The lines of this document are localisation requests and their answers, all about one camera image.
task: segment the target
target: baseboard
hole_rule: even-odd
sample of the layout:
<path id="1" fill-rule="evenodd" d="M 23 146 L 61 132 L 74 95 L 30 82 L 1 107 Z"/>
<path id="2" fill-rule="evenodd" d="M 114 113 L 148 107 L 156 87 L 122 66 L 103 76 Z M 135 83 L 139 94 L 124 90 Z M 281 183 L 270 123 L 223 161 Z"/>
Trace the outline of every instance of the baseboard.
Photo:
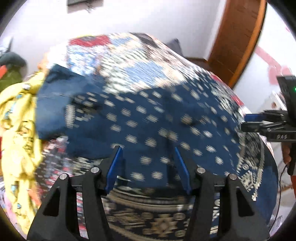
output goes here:
<path id="1" fill-rule="evenodd" d="M 189 60 L 190 62 L 203 62 L 203 63 L 207 63 L 207 60 L 205 60 L 204 58 L 193 58 L 193 57 L 184 57 L 185 59 Z"/>

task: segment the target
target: navy blue garment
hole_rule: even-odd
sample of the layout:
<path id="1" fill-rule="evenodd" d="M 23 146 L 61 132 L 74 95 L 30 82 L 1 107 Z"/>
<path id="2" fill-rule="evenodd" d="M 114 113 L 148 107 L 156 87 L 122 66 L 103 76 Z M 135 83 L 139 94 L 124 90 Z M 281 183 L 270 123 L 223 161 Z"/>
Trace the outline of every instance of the navy blue garment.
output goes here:
<path id="1" fill-rule="evenodd" d="M 100 93 L 104 78 L 96 75 L 81 76 L 59 65 L 55 65 L 46 77 L 37 94 L 36 130 L 40 139 L 47 140 L 65 134 L 65 108 L 72 97 L 91 86 Z"/>
<path id="2" fill-rule="evenodd" d="M 269 221 L 277 194 L 275 161 L 256 133 L 239 130 L 239 106 L 210 75 L 120 96 L 85 89 L 72 106 L 68 154 L 98 159 L 122 146 L 125 163 L 118 186 L 151 188 L 166 198 L 184 195 L 173 159 L 173 147 L 180 145 L 210 172 L 238 175 Z"/>

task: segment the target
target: orange wooden door frame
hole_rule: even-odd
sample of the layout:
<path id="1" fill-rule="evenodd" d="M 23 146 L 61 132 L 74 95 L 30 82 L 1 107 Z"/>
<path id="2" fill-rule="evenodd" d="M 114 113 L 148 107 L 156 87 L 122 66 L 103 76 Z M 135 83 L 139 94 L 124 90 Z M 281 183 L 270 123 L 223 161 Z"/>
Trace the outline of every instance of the orange wooden door frame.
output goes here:
<path id="1" fill-rule="evenodd" d="M 224 26 L 227 24 L 226 23 L 226 17 L 229 13 L 229 9 L 230 9 L 230 4 L 231 4 L 231 0 L 227 0 L 226 2 L 226 6 L 225 6 L 225 11 L 222 17 L 222 21 L 219 27 L 219 32 L 216 38 L 216 42 L 218 42 L 222 36 L 222 30 L 224 29 Z M 247 48 L 243 54 L 243 57 L 241 59 L 241 61 L 239 62 L 233 76 L 231 77 L 228 86 L 230 88 L 233 88 L 235 86 L 235 84 L 237 83 L 237 81 L 239 80 L 239 77 L 241 76 L 242 72 L 244 71 L 246 65 L 249 62 L 249 59 L 256 47 L 257 41 L 259 39 L 259 35 L 261 33 L 261 29 L 263 26 L 263 22 L 264 22 L 264 18 L 265 18 L 265 13 L 266 13 L 266 6 L 267 6 L 267 1 L 266 0 L 260 0 L 260 6 L 259 6 L 259 11 L 258 11 L 258 16 L 255 22 L 255 26 L 250 38 L 250 41 L 247 45 Z M 215 49 L 218 48 L 219 46 L 217 44 L 214 44 L 214 47 L 212 49 L 211 55 L 209 57 L 208 62 L 211 62 L 211 59 L 213 58 L 213 53 L 215 52 Z"/>

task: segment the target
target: brown wooden panel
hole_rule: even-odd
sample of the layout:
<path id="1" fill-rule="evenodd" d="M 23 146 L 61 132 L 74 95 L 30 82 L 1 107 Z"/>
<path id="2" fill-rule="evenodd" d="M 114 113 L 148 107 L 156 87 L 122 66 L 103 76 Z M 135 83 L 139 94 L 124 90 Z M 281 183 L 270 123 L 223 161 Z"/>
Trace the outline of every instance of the brown wooden panel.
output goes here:
<path id="1" fill-rule="evenodd" d="M 228 0 L 226 3 L 217 40 L 208 61 L 214 74 L 225 83 L 236 72 L 248 48 L 260 1 L 264 0 Z"/>

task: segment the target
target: pile of clothes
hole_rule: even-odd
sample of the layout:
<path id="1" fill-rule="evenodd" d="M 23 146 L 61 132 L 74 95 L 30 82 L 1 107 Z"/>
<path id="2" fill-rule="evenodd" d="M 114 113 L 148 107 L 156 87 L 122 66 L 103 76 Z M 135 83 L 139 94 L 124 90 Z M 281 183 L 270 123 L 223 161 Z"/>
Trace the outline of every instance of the pile of clothes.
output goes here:
<path id="1" fill-rule="evenodd" d="M 103 199 L 116 240 L 185 235 L 194 199 L 174 166 L 176 145 L 214 174 L 238 175 L 269 222 L 277 166 L 262 137 L 239 130 L 244 106 L 217 76 L 140 33 L 71 39 L 43 63 L 46 70 L 0 94 L 5 188 L 25 233 L 37 195 L 42 201 L 61 173 L 84 173 L 116 145 L 124 163 Z M 86 236 L 82 203 L 78 195 Z"/>

